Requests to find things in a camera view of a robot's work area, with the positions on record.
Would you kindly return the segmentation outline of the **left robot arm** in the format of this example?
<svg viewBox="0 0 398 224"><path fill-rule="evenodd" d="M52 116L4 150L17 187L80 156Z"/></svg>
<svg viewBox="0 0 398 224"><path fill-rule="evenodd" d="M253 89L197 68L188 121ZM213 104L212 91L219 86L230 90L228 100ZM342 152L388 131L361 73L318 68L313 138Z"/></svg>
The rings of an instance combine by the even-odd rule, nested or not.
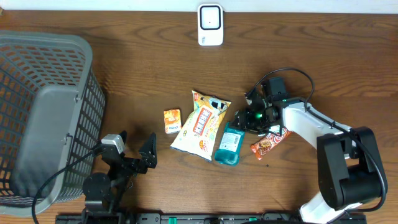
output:
<svg viewBox="0 0 398 224"><path fill-rule="evenodd" d="M131 178L146 174L157 165L156 134L152 133L139 150L140 158L127 157L127 132L108 134L93 148L95 156L109 165L107 173L95 172L83 182L85 210L82 223L135 223L136 215L120 206Z"/></svg>

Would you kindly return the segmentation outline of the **red Top chocolate bar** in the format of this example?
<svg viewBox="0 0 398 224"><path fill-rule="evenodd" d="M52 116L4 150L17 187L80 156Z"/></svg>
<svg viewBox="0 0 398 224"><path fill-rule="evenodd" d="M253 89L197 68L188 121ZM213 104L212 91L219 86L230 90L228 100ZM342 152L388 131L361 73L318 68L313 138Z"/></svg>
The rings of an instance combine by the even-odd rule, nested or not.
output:
<svg viewBox="0 0 398 224"><path fill-rule="evenodd" d="M268 152L281 143L292 132L286 128L282 128L280 135L268 133L260 141L252 144L250 149L258 160L261 160Z"/></svg>

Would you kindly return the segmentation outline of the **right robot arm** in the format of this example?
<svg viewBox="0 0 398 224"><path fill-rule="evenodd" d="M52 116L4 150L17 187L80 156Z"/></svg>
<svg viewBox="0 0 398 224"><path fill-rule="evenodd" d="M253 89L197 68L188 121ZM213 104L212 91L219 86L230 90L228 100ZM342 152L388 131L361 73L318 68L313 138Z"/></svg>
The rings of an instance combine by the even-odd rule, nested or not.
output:
<svg viewBox="0 0 398 224"><path fill-rule="evenodd" d="M300 207L305 223L350 220L365 213L360 206L376 198L383 204L387 180L373 131L337 123L312 108L303 98L290 97L283 78L270 78L245 94L248 107L236 112L231 127L267 135L283 130L298 134L317 150L319 193Z"/></svg>

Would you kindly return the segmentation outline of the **small orange snack box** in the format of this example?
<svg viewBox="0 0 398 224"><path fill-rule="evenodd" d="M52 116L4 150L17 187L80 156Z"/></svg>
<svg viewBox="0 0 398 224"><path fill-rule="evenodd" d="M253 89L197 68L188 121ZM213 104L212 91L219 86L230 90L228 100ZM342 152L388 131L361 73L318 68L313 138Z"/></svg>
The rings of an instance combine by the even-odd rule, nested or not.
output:
<svg viewBox="0 0 398 224"><path fill-rule="evenodd" d="M178 133L182 128L181 112L179 109L164 111L165 133Z"/></svg>

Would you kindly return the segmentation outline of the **teal Listerine mouthwash bottle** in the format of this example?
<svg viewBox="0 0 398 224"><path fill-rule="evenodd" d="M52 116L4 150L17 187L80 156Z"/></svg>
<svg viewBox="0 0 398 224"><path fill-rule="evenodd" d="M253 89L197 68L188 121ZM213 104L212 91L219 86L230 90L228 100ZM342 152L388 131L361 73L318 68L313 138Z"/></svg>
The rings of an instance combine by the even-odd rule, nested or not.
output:
<svg viewBox="0 0 398 224"><path fill-rule="evenodd" d="M215 152L215 161L228 166L238 165L244 136L244 131L233 128L227 123L220 146Z"/></svg>

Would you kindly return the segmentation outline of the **large yellow snack bag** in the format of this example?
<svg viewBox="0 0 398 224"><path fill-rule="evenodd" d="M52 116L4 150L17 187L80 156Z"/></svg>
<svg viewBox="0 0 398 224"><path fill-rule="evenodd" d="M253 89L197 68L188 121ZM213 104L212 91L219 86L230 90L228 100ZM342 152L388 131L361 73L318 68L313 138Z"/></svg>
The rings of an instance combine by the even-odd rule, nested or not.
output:
<svg viewBox="0 0 398 224"><path fill-rule="evenodd" d="M231 102L197 91L192 96L193 112L170 147L211 161L218 129Z"/></svg>

